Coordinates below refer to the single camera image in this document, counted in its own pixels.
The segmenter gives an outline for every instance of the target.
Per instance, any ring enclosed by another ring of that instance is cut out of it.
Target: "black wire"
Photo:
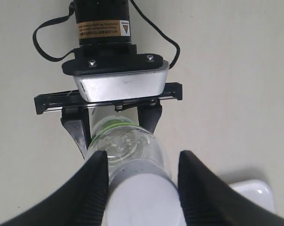
[[[136,3],[134,2],[134,0],[130,0],[130,2],[132,3],[133,7],[137,10],[137,12],[140,14],[140,16],[147,22],[149,23],[150,26],[152,26],[166,41],[170,42],[171,44],[173,44],[176,48],[176,54],[174,56],[173,61],[171,62],[169,69],[173,68],[174,65],[176,64],[177,60],[179,59],[180,56],[180,52],[181,52],[181,48],[179,46],[178,43],[176,43],[174,40],[172,40],[171,38],[169,38],[167,35],[165,35],[151,20],[149,20],[143,13],[142,11],[139,9],[139,7],[136,5]]]
[[[74,11],[75,11],[75,6],[74,6],[74,2],[71,2],[70,5],[69,5],[69,14],[67,16],[63,16],[63,17],[60,17],[60,18],[56,18],[56,19],[52,19],[52,20],[49,20],[49,21],[46,21],[45,23],[43,23],[41,26],[39,26],[33,33],[32,35],[32,41],[33,41],[33,44],[34,44],[34,47],[36,48],[36,50],[38,51],[38,53],[44,57],[45,59],[49,60],[49,61],[52,61],[52,62],[58,62],[58,61],[61,61],[63,59],[65,59],[70,53],[73,53],[74,50],[71,50],[69,53],[67,53],[65,56],[63,57],[60,57],[60,58],[55,58],[55,57],[52,57],[50,55],[48,55],[40,46],[39,46],[39,43],[38,43],[38,40],[37,40],[37,33],[38,33],[38,30],[43,28],[43,27],[48,27],[48,26],[52,26],[52,25],[55,25],[55,24],[61,24],[67,20],[69,20],[69,18],[74,14]]]

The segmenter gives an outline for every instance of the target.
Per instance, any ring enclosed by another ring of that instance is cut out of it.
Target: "black cable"
[[[69,18],[74,14],[75,12],[75,6],[74,6],[74,3],[71,2],[70,5],[69,5],[69,14],[67,16],[63,16],[63,17],[60,17],[60,18],[56,18],[56,19],[52,19],[52,20],[49,20],[49,21],[46,21],[45,23],[43,23],[41,26],[39,26],[33,33],[32,35],[32,41],[33,41],[33,44],[34,44],[34,47],[36,48],[36,50],[38,51],[39,54],[41,54],[42,57],[44,57],[45,59],[49,60],[49,61],[52,61],[52,62],[58,62],[58,61],[61,61],[63,59],[65,59],[70,53],[73,53],[74,50],[71,50],[69,53],[67,53],[65,56],[63,57],[60,57],[60,58],[55,58],[55,57],[52,57],[50,55],[48,55],[44,50],[42,50],[42,48],[39,46],[39,43],[38,43],[38,40],[37,40],[37,33],[38,33],[38,30],[43,28],[43,27],[48,27],[48,26],[52,26],[52,25],[55,25],[55,24],[61,24],[67,20],[69,20]]]
[[[132,3],[133,7],[137,10],[137,12],[140,14],[140,16],[147,22],[149,23],[150,26],[152,26],[166,41],[170,42],[171,44],[173,44],[176,48],[176,54],[174,56],[173,61],[171,62],[169,69],[173,68],[174,65],[176,64],[177,60],[179,59],[180,56],[180,52],[181,52],[181,48],[179,46],[178,43],[176,43],[174,40],[172,40],[171,38],[169,38],[167,35],[165,35],[151,20],[149,20],[143,13],[142,11],[139,9],[139,7],[136,5],[136,3],[134,2],[134,0],[130,0],[130,2]]]

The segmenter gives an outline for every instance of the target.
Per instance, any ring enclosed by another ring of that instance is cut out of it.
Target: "warning label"
[[[77,24],[79,39],[131,36],[130,25],[127,20],[102,20]]]

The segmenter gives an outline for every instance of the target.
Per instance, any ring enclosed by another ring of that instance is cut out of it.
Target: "black cylindrical motor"
[[[131,44],[128,0],[74,0],[79,43]]]

